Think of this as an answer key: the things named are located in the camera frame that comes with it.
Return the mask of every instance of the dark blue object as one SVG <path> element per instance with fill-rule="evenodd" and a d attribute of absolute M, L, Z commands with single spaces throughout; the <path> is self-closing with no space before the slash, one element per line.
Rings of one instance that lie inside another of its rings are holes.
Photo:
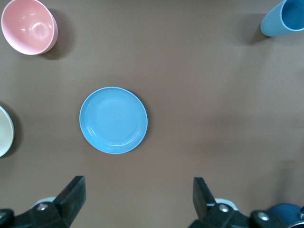
<path fill-rule="evenodd" d="M 279 204 L 272 207 L 269 211 L 280 217 L 288 228 L 304 224 L 304 220 L 300 217 L 304 209 L 297 205 L 289 203 Z"/>

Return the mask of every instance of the brown surface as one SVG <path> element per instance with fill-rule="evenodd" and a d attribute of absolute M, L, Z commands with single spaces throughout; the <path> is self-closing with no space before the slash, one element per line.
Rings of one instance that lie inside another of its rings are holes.
<path fill-rule="evenodd" d="M 51 51 L 26 56 L 0 36 L 0 105 L 16 129 L 0 159 L 1 208 L 24 212 L 76 175 L 87 201 L 74 228 L 188 227 L 195 176 L 246 215 L 304 204 L 304 33 L 259 30 L 279 1 L 42 3 L 59 28 Z M 147 109 L 129 153 L 97 151 L 80 131 L 83 101 L 105 86 Z"/>

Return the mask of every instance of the cup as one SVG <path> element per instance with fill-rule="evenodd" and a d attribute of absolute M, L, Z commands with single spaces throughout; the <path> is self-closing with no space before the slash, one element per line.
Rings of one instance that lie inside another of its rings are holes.
<path fill-rule="evenodd" d="M 270 212 L 276 214 L 285 224 L 287 228 L 302 227 L 304 225 L 304 220 L 301 217 L 301 207 L 284 203 L 279 204 L 271 209 Z"/>
<path fill-rule="evenodd" d="M 264 17 L 260 27 L 268 37 L 304 30 L 304 0 L 283 0 Z"/>

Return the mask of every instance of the bolt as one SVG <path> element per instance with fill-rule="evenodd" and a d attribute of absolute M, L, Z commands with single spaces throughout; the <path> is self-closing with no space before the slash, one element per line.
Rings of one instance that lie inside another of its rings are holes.
<path fill-rule="evenodd" d="M 269 216 L 267 214 L 265 214 L 264 212 L 259 212 L 257 215 L 263 221 L 268 221 L 269 220 Z"/>
<path fill-rule="evenodd" d="M 225 213 L 229 211 L 229 208 L 225 204 L 220 204 L 218 208 Z"/>
<path fill-rule="evenodd" d="M 0 212 L 0 219 L 6 215 L 5 212 Z"/>
<path fill-rule="evenodd" d="M 37 207 L 37 210 L 42 211 L 45 210 L 48 207 L 47 204 L 40 203 L 39 206 Z"/>

